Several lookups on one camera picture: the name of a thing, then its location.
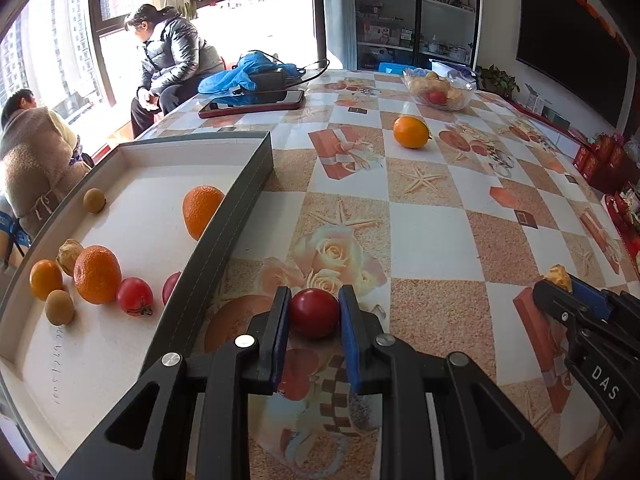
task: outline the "television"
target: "television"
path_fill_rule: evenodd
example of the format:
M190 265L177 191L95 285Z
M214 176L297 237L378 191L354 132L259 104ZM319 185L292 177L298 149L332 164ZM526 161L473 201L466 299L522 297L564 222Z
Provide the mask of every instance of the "television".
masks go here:
M576 0L522 0L516 59L618 124L629 52Z

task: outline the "cardboard tray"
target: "cardboard tray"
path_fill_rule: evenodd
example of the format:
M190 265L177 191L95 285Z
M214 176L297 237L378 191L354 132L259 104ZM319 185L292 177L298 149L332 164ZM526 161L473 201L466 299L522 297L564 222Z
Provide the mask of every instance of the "cardboard tray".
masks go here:
M273 169L271 137L212 132L121 144L64 199L27 252L0 305L0 386L33 449L60 470L140 373L168 351L189 354L226 261ZM182 199L201 184L226 197L199 242L182 219ZM82 206L97 187L107 196L97 215ZM127 316L113 303L80 298L65 286L76 317L49 324L30 291L35 262L55 259L67 238L104 245L123 278L154 293L152 316ZM162 285L181 270L162 306Z

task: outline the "person in brown coat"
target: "person in brown coat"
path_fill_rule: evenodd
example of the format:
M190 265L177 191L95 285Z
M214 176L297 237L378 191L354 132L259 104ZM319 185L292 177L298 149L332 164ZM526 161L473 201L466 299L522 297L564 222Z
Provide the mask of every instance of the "person in brown coat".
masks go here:
M79 137L30 90L13 94L0 118L0 190L20 227L40 231L63 198L89 172Z

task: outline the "screw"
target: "screw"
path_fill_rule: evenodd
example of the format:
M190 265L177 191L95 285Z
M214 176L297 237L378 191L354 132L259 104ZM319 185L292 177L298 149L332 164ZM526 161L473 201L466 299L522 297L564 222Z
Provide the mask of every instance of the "screw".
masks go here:
M453 352L453 354L449 356L449 361L452 365L459 366L461 368L469 364L469 358L462 352Z
M391 346L395 342L396 338L391 334L378 334L376 336L376 343L378 343L380 346Z
M248 334L242 334L236 337L236 346L240 348L249 348L252 344L255 343L254 336Z
M180 362L180 359L180 354L177 354L176 352L169 352L162 356L162 364L164 366L174 366Z

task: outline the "black hair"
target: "black hair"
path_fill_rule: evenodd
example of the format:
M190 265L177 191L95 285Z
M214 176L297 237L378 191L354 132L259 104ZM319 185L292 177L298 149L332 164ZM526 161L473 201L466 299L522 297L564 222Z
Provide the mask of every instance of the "black hair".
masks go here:
M164 9L158 10L151 4L139 6L124 19L124 30L129 30L129 27L140 28L142 22L149 22L156 25L166 18L167 11L171 9L173 9L173 7L165 7Z
M27 99L27 101L29 102L32 102L33 92L28 88L23 88L21 90L18 90L15 94L11 95L11 97L6 100L4 108L2 108L2 116L0 116L0 126L2 126L3 130L9 122L9 118L14 114L14 112L20 109L20 101L22 101L23 98Z

